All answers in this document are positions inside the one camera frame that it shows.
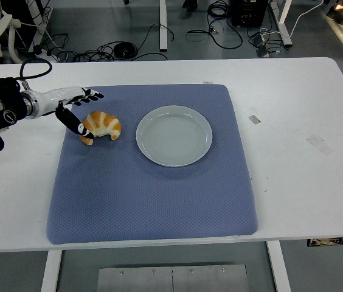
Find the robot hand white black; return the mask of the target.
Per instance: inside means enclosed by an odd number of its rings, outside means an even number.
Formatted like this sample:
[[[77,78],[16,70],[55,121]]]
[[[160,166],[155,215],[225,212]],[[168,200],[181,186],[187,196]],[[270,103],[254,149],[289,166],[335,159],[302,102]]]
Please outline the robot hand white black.
[[[33,93],[34,109],[31,117],[37,118],[54,113],[55,117],[73,133],[93,139],[94,135],[65,105],[81,105],[103,98],[103,94],[90,89],[73,86],[45,93]]]

